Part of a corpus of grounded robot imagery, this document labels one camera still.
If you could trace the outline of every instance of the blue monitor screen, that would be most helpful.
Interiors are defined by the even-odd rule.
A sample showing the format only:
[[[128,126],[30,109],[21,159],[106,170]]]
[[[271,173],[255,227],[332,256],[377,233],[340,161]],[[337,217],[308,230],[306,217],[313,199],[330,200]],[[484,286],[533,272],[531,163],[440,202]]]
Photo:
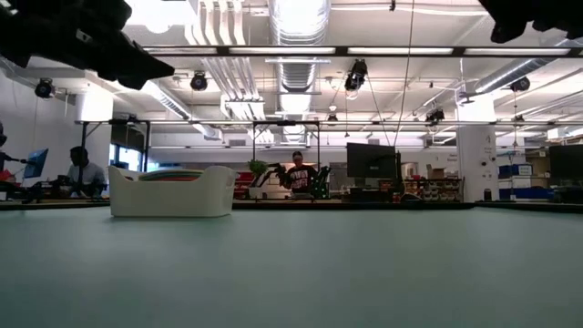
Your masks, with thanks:
[[[28,155],[29,164],[26,164],[25,179],[39,178],[43,175],[47,154],[48,149],[42,149]]]

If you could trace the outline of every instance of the white ceiling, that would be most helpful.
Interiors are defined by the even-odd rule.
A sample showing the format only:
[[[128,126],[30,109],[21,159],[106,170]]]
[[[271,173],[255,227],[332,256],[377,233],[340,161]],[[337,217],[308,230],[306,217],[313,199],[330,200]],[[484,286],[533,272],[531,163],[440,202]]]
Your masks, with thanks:
[[[371,1],[361,0],[332,0],[332,7],[345,4],[367,4]],[[247,0],[243,3],[244,23],[243,29],[250,45],[269,45],[270,27],[269,17],[254,15],[267,7],[266,0]],[[492,46],[489,37],[494,26],[493,20],[488,15],[453,16],[453,15],[428,15],[416,13],[413,15],[413,28],[411,29],[412,14],[406,11],[411,9],[411,0],[397,0],[399,10],[367,11],[341,11],[332,10],[328,26],[326,44],[331,46],[407,46],[409,45],[409,32],[411,44],[414,46]],[[416,9],[435,9],[441,11],[484,11],[477,0],[420,0],[415,1]],[[173,26],[163,34],[153,34],[144,26],[126,26],[124,30],[128,36],[135,39],[143,46],[154,45],[187,45],[184,38],[183,26]],[[538,33],[528,28],[523,36],[504,44],[503,46],[540,46],[545,40],[563,35],[560,31],[548,31]],[[195,70],[204,70],[198,58],[163,58],[164,61],[177,69],[177,76],[183,77],[177,83],[172,77],[160,80],[160,83],[179,97],[185,104],[192,106],[192,110],[199,118],[223,119],[219,111],[220,92],[213,82],[204,92],[194,92],[189,87],[189,80]],[[464,79],[478,79],[485,77],[512,59],[483,59],[469,58],[463,60]],[[328,107],[334,104],[338,107],[337,114],[344,118],[346,111],[349,119],[377,118],[376,107],[370,86],[366,84],[360,91],[356,100],[346,102],[343,88],[336,92],[335,88],[343,84],[343,76],[353,64],[354,58],[332,58],[332,63],[320,65],[319,83],[317,91],[322,92],[314,96],[312,110],[319,113],[315,117],[325,119]],[[455,58],[412,58],[409,60],[409,70],[406,58],[368,58],[369,77],[373,85],[374,95],[383,112],[384,118],[398,119],[401,110],[404,118],[413,119],[410,114],[419,108],[426,100],[440,91],[438,87],[447,87],[457,79],[462,78],[460,72],[460,60]],[[266,64],[264,58],[251,59],[253,74],[260,90],[265,98],[265,111],[273,113],[277,107],[275,91],[275,74],[273,65]],[[46,60],[35,60],[32,67],[54,67],[55,64]],[[542,86],[549,81],[562,77],[577,68],[583,67],[581,59],[563,59],[539,69],[529,76],[531,89]],[[332,84],[324,81],[326,77],[332,77]],[[401,94],[404,90],[405,77],[410,82],[404,93],[402,104]],[[429,82],[434,81],[435,87],[430,88]],[[552,102],[560,97],[583,89],[583,74],[569,78],[561,83],[549,87],[532,96],[524,97],[517,102],[518,110],[532,108],[544,103]],[[124,102],[120,102],[123,110],[131,109],[144,117],[165,118],[162,107],[153,98],[128,91],[124,93]],[[507,91],[497,93],[500,97],[497,104],[506,103],[512,99]],[[446,108],[447,115],[453,116],[452,108]],[[514,104],[508,103],[496,109],[499,118],[506,118],[514,113]],[[551,119],[561,113],[576,113],[581,106],[575,104],[568,108],[558,108],[540,116],[541,119]]]

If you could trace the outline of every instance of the wall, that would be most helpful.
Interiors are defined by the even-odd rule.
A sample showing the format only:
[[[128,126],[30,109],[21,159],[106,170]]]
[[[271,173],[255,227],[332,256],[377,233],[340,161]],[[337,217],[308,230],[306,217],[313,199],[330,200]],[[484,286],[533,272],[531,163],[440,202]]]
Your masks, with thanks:
[[[13,82],[0,72],[0,120],[8,136],[2,151],[13,158],[25,159],[34,150],[49,149],[42,177],[31,179],[26,185],[67,173],[69,150],[81,141],[81,128],[75,126],[75,117],[74,106],[66,109],[64,101],[39,99],[31,87]],[[5,169],[11,172],[23,168],[19,163],[5,164]],[[17,178],[20,182],[22,173]]]

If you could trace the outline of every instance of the colorful items in basket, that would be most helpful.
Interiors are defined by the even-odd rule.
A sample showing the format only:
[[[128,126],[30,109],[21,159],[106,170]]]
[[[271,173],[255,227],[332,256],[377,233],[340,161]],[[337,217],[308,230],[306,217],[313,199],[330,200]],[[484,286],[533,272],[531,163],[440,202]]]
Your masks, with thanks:
[[[164,169],[142,174],[138,179],[140,181],[193,181],[202,173],[203,171],[194,169]]]

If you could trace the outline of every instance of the ceiling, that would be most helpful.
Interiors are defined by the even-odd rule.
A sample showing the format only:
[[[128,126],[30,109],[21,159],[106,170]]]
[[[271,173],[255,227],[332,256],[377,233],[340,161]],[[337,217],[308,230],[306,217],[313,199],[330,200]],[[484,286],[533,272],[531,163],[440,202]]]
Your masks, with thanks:
[[[377,8],[371,8],[371,1],[332,0],[325,43],[331,46],[408,46],[410,44],[412,46],[499,46],[489,40],[494,22],[489,15],[484,15],[485,11],[477,0],[415,1],[414,14],[411,12],[413,8],[411,2],[411,0],[397,0],[397,10],[391,12],[378,8],[378,5],[386,5],[390,1],[379,1]],[[249,45],[271,44],[269,17],[265,15],[267,5],[266,0],[243,2],[243,31]],[[445,15],[447,12],[459,11],[464,11],[468,15]],[[189,44],[184,37],[184,26],[180,25],[172,26],[168,32],[162,34],[151,33],[143,25],[127,25],[124,32],[143,46],[186,46]],[[562,35],[562,32],[556,30],[538,33],[529,27],[523,36],[503,46],[541,46],[546,40]],[[277,111],[278,107],[277,77],[274,66],[266,64],[264,59],[252,57],[251,67],[260,94],[265,100],[265,113],[271,115]],[[504,58],[467,58],[462,61],[457,58],[367,58],[371,83],[361,88],[357,99],[347,101],[341,86],[354,59],[333,57],[330,64],[319,66],[316,85],[318,95],[312,98],[311,118],[326,119],[330,113],[329,106],[335,105],[339,119],[378,119],[380,112],[389,124],[396,123],[401,113],[403,113],[403,119],[412,120],[415,118],[414,114],[417,114],[416,110],[440,92],[443,87],[448,87],[462,79],[476,80],[485,77],[513,60]],[[207,77],[210,78],[210,86],[206,91],[196,92],[189,86],[194,71],[208,71],[200,58],[166,57],[162,60],[176,68],[176,76],[162,78],[159,81],[162,86],[188,105],[196,117],[225,119],[219,109],[221,93],[209,74]],[[31,67],[60,68],[63,66],[38,58],[31,63]],[[583,67],[581,59],[562,59],[543,67],[528,76],[532,84],[531,90],[580,67]],[[65,84],[66,82],[63,81],[63,86],[60,87],[72,87]],[[176,119],[154,98],[139,91],[118,87],[116,111],[134,112],[142,118]],[[520,98],[516,103],[516,111],[551,103],[579,90],[583,90],[583,74],[574,75],[551,87],[542,88],[527,97]],[[514,95],[506,90],[498,90],[494,93],[494,97],[497,118],[513,117]],[[444,104],[444,110],[447,118],[455,119],[453,103]],[[579,111],[581,111],[581,104],[575,103],[568,107],[556,108],[532,119],[549,120],[561,115],[576,114]],[[160,131],[169,132],[169,130],[177,133],[196,132],[188,127],[174,127],[174,129],[164,127]]]

